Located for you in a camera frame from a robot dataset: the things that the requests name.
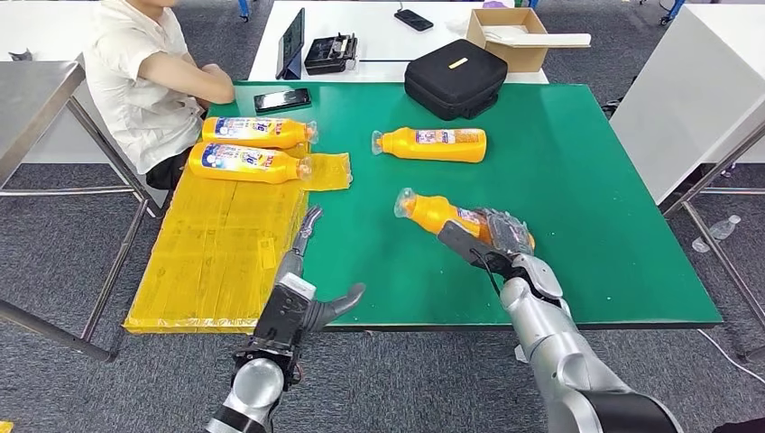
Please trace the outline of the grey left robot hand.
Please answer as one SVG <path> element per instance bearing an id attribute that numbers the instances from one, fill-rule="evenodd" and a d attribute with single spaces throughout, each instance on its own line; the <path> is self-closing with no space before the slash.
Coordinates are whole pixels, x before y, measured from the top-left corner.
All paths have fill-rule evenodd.
<path id="1" fill-rule="evenodd" d="M 310 207 L 298 233 L 282 256 L 274 277 L 272 294 L 259 323 L 273 321 L 273 336 L 296 336 L 299 332 L 318 331 L 353 309 L 363 297 L 366 286 L 352 285 L 347 293 L 331 301 L 315 299 L 316 287 L 302 278 L 304 256 L 314 227 L 322 215 L 319 206 Z"/>

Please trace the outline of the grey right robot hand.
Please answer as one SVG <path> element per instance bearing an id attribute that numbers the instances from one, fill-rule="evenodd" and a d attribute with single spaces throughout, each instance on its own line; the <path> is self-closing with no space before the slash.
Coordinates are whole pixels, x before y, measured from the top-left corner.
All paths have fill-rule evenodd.
<path id="1" fill-rule="evenodd" d="M 534 254 L 536 243 L 525 222 L 494 208 L 481 207 L 476 212 L 483 221 L 480 238 L 486 243 L 508 254 Z"/>

